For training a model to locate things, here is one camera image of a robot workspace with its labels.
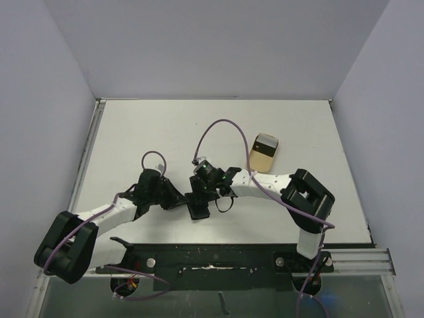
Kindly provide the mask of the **black leather card holder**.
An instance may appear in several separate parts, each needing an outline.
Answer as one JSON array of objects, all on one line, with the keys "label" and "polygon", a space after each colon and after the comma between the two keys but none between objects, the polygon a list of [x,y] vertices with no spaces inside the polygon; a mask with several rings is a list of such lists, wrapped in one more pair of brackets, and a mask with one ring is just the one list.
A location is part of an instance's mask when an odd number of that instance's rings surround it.
[{"label": "black leather card holder", "polygon": [[193,221],[206,219],[210,216],[207,200],[194,193],[186,193],[185,198],[187,199],[187,208]]}]

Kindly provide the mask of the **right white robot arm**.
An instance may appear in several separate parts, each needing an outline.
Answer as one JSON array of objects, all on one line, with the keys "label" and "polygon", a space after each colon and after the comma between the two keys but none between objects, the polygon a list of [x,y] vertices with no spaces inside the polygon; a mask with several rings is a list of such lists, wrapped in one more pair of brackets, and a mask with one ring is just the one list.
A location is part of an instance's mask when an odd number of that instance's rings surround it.
[{"label": "right white robot arm", "polygon": [[209,203],[222,197],[272,199],[289,211],[299,227],[297,267],[309,271],[318,264],[323,235],[334,227],[327,222],[327,217],[335,196],[307,170],[298,169],[286,175],[261,174],[237,167],[224,171],[202,160],[189,180],[191,192],[185,197],[193,220],[208,218]]}]

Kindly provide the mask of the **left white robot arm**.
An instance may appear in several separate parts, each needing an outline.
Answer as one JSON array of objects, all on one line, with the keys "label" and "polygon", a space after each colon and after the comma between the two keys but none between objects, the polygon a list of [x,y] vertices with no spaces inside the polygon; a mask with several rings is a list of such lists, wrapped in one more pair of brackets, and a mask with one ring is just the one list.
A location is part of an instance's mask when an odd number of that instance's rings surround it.
[{"label": "left white robot arm", "polygon": [[134,266],[135,256],[127,244],[112,238],[101,246],[96,240],[119,225],[133,222],[152,206],[168,211],[188,203],[171,181],[158,170],[145,169],[138,182],[117,193],[112,202],[90,211],[57,214],[40,246],[34,263],[46,275],[74,284],[88,270],[112,264],[120,272]]}]

